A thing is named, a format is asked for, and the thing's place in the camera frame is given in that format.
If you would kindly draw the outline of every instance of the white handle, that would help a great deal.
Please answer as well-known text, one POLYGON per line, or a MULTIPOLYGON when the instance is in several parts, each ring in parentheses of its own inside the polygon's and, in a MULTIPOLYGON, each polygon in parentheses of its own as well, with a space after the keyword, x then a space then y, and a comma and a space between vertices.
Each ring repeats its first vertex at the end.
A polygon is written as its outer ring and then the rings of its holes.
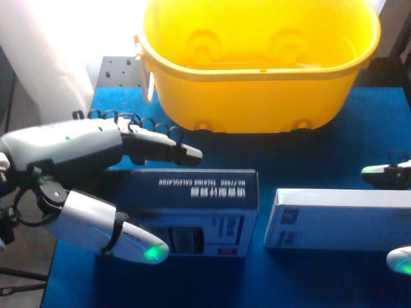
POLYGON ((155 89, 155 81, 153 73, 150 72, 150 78, 148 80, 148 88, 147 88, 147 80, 146 80, 146 73, 144 71, 144 62, 141 60, 141 45, 136 44, 137 47, 137 55, 136 60, 139 62, 137 66, 139 67, 140 78, 141 82, 141 90, 143 91, 143 98, 147 104, 151 104, 153 101, 154 89, 155 89))

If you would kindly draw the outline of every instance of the cardboard box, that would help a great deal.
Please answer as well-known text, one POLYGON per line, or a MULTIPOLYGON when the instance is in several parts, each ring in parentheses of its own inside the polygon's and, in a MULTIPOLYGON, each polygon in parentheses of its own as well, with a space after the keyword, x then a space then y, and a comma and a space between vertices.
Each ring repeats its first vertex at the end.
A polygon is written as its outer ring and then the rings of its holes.
POLYGON ((259 207, 254 170, 105 171, 77 189, 113 203, 179 255, 245 257, 259 207))
POLYGON ((268 248, 389 251, 411 243, 411 193, 278 189, 268 248))

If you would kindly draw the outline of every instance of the yellow basket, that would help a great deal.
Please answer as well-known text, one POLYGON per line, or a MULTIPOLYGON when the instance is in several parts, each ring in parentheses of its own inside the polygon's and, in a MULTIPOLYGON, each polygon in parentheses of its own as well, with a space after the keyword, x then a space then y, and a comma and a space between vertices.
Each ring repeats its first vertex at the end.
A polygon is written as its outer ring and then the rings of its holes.
POLYGON ((318 128, 334 118, 380 41, 369 0, 151 0, 137 59, 188 130, 318 128))

